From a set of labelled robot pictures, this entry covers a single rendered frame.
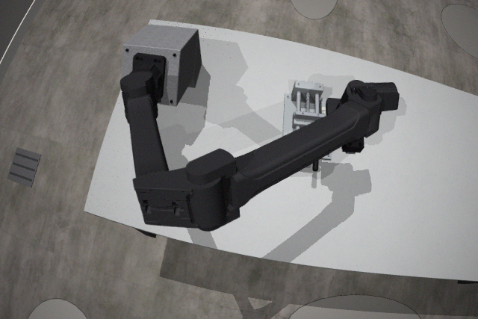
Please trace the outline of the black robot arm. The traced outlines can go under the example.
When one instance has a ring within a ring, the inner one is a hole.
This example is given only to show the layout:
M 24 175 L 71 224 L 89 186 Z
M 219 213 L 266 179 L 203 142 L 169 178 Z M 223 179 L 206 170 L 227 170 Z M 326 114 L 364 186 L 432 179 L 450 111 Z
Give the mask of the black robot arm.
M 134 71 L 120 80 L 128 124 L 130 120 L 133 185 L 146 225 L 219 229 L 238 219 L 240 207 L 254 196 L 336 149 L 361 152 L 364 137 L 379 130 L 382 111 L 397 110 L 399 104 L 395 83 L 352 80 L 343 104 L 325 117 L 235 159 L 216 149 L 190 161 L 186 169 L 169 171 L 156 120 L 165 67 L 164 56 L 137 53 Z

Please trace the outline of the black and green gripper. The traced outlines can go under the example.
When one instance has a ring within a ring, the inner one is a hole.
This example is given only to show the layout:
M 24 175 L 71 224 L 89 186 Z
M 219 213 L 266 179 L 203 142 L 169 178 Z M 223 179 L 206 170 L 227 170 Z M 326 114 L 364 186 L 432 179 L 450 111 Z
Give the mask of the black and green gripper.
M 341 97 L 341 99 L 327 98 L 327 100 L 326 100 L 326 115 L 335 111 L 335 109 L 337 108 L 340 100 L 341 100 L 341 104 L 343 104 L 342 103 L 342 97 Z

